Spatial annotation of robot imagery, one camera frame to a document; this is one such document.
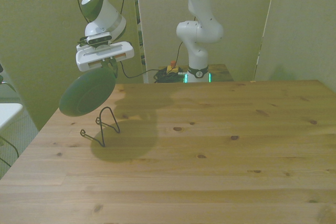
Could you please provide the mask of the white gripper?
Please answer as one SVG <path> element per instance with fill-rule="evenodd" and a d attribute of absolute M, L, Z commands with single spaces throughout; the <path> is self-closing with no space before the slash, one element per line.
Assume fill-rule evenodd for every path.
<path fill-rule="evenodd" d="M 102 45 L 98 48 L 89 45 L 77 45 L 76 50 L 76 63 L 81 72 L 86 72 L 99 67 L 108 68 L 110 62 L 113 73 L 117 76 L 117 62 L 134 57 L 134 49 L 127 41 Z"/>

